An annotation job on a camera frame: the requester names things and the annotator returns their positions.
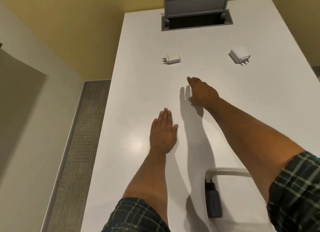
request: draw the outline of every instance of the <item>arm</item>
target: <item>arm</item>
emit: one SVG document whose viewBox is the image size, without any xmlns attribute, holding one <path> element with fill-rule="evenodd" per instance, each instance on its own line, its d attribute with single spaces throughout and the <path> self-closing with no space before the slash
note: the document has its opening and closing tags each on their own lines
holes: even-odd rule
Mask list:
<svg viewBox="0 0 320 232">
<path fill-rule="evenodd" d="M 148 203 L 168 224 L 168 194 L 165 176 L 166 154 L 177 142 L 178 125 L 173 126 L 167 108 L 154 119 L 150 131 L 150 152 L 123 194 Z"/>
<path fill-rule="evenodd" d="M 232 150 L 250 172 L 267 202 L 269 187 L 292 157 L 303 148 L 249 114 L 221 99 L 218 92 L 198 78 L 187 78 L 192 105 L 204 107 L 222 129 Z"/>
</svg>

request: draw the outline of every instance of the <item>forearm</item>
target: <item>forearm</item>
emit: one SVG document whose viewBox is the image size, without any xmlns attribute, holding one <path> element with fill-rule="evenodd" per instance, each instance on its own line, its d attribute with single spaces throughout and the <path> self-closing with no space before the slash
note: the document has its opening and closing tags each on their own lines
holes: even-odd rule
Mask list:
<svg viewBox="0 0 320 232">
<path fill-rule="evenodd" d="M 207 110 L 267 201 L 271 183 L 288 161 L 304 150 L 285 135 L 223 99 Z"/>
<path fill-rule="evenodd" d="M 166 154 L 150 150 L 143 164 L 129 183 L 123 197 L 137 197 L 148 203 L 168 224 Z"/>
</svg>

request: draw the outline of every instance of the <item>table surface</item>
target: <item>table surface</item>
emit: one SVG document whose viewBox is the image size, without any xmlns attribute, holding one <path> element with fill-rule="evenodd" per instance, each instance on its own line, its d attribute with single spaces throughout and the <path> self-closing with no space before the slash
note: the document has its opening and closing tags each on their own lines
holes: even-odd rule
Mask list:
<svg viewBox="0 0 320 232">
<path fill-rule="evenodd" d="M 243 164 L 210 114 L 198 115 L 186 100 L 187 76 L 201 78 L 231 104 L 320 154 L 320 84 L 274 4 L 236 0 L 227 8 L 233 25 L 168 32 L 161 31 L 163 9 L 125 14 L 82 232 L 100 231 L 107 222 L 148 153 L 151 123 L 164 107 L 179 124 L 166 165 L 169 226 L 215 230 L 206 215 L 205 172 Z M 228 55 L 238 46 L 251 53 L 247 65 Z M 181 63 L 162 64 L 170 53 L 178 53 Z M 224 219 L 214 223 L 233 229 L 268 223 L 251 178 L 219 179 Z"/>
</svg>

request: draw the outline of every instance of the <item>white charger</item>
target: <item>white charger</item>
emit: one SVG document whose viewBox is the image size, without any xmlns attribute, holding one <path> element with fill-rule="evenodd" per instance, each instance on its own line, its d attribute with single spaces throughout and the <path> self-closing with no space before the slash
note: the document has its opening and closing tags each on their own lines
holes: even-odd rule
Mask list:
<svg viewBox="0 0 320 232">
<path fill-rule="evenodd" d="M 237 64 L 241 65 L 247 64 L 247 62 L 249 62 L 249 58 L 251 57 L 248 50 L 244 47 L 233 48 L 230 51 L 230 56 Z"/>
<path fill-rule="evenodd" d="M 175 64 L 179 63 L 181 58 L 178 53 L 168 54 L 165 58 L 162 59 L 163 64 Z"/>
</svg>

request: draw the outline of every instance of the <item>black charger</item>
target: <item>black charger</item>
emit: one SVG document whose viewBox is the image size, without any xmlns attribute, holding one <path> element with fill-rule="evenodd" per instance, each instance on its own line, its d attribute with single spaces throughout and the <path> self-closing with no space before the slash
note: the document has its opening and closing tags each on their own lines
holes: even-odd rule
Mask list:
<svg viewBox="0 0 320 232">
<path fill-rule="evenodd" d="M 211 179 L 210 182 L 206 182 L 206 180 L 204 180 L 204 191 L 208 217 L 221 218 L 222 212 L 219 194 Z"/>
</svg>

